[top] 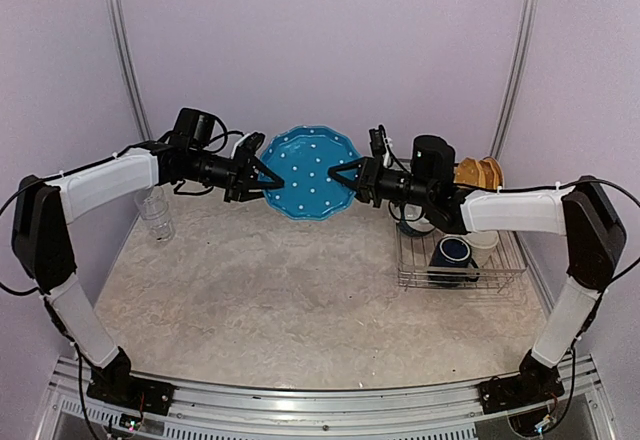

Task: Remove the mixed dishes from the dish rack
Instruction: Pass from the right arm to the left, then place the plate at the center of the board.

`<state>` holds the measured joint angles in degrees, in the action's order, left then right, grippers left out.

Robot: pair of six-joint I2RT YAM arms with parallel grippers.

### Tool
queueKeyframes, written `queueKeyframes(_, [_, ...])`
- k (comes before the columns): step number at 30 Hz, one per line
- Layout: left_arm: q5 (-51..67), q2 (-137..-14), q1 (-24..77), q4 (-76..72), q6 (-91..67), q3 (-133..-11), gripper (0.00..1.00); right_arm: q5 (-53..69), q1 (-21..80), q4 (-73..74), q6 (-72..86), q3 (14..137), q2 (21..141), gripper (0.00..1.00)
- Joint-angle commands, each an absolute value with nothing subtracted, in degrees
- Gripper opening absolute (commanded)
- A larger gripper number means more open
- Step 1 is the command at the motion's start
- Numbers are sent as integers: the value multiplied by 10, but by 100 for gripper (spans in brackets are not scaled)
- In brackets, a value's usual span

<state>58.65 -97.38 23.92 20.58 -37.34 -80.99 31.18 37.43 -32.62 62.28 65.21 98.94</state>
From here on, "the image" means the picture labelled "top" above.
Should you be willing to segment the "blue polka dot plate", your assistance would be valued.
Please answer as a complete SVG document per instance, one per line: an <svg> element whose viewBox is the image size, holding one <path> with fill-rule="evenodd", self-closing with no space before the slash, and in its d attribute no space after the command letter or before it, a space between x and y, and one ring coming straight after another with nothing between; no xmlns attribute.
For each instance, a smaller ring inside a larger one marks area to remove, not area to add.
<svg viewBox="0 0 640 440"><path fill-rule="evenodd" d="M355 192L329 169L358 160L351 140L325 126L298 126L275 136L260 161L284 186L263 192L266 203L292 220L323 221L349 208Z"/></svg>

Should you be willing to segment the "small clear glass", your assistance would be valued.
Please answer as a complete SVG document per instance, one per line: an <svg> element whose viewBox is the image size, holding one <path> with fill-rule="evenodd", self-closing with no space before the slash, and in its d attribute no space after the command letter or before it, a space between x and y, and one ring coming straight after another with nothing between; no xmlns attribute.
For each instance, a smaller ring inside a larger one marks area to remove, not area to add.
<svg viewBox="0 0 640 440"><path fill-rule="evenodd" d="M141 216L152 228L158 228L171 220L169 204L164 197L149 195L141 204Z"/></svg>

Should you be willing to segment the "large clear glass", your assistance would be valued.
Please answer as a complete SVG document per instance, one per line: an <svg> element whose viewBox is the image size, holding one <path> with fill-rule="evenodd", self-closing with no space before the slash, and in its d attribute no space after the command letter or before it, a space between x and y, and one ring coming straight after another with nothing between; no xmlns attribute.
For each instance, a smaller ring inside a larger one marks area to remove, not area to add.
<svg viewBox="0 0 640 440"><path fill-rule="evenodd" d="M175 229L169 203L162 188L139 190L134 195L134 202L140 218L154 240L167 242L173 239Z"/></svg>

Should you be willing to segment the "yellow polka dot plate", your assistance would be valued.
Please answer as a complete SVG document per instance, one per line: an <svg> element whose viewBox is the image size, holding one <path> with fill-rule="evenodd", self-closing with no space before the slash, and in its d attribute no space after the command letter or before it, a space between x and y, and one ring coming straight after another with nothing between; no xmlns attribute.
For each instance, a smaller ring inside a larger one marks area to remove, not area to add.
<svg viewBox="0 0 640 440"><path fill-rule="evenodd" d="M495 173L489 158L465 158L455 167L454 183L472 187L495 188Z"/></svg>

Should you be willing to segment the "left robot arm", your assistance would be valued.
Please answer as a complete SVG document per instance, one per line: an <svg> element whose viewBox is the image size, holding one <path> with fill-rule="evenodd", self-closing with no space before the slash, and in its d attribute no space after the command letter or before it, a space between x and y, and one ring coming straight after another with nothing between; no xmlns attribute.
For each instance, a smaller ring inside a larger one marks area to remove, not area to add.
<svg viewBox="0 0 640 440"><path fill-rule="evenodd" d="M114 200L165 184L181 187L191 181L206 192L221 188L227 202L252 201L283 187L283 179L256 156L264 134L244 136L229 157L209 150L219 121L213 114L183 108L173 129L159 139L51 177L29 175L12 198L15 257L35 281L52 321L118 404L133 403L140 384L81 286L69 227Z"/></svg>

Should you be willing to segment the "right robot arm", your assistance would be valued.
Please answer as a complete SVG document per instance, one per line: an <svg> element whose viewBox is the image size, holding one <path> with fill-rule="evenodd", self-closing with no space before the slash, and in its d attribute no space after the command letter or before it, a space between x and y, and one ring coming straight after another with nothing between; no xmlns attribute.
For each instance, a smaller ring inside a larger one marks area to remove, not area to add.
<svg viewBox="0 0 640 440"><path fill-rule="evenodd" d="M448 234L516 231L565 237L567 278L528 355L537 365L529 366L511 383L518 402L535 402L550 387L546 369L554 368L588 329L603 294L620 276L616 268L627 234L603 189L606 181L582 176L568 184L520 189L461 185L455 181L455 150L444 139L416 137L411 168L403 171L385 166L384 134L373 129L370 137L371 156L328 170L358 201L374 206L384 200L418 206L433 226Z"/></svg>

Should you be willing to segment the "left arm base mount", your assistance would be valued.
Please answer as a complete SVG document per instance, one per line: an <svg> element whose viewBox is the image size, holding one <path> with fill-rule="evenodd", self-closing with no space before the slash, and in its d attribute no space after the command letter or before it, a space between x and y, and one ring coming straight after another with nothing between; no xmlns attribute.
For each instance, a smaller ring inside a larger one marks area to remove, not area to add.
<svg viewBox="0 0 640 440"><path fill-rule="evenodd" d="M90 398L140 413L168 415L176 387L133 375L131 360L121 347L105 367L91 362L89 365L91 380L87 393Z"/></svg>

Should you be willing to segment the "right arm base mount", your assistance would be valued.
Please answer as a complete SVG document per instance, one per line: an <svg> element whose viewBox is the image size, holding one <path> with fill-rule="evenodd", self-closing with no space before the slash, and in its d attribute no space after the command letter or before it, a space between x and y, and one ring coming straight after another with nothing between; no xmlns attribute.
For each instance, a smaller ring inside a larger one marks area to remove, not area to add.
<svg viewBox="0 0 640 440"><path fill-rule="evenodd" d="M493 414L560 398L565 389L556 365L539 362L529 350L519 370L507 376L494 376L477 385L483 413Z"/></svg>

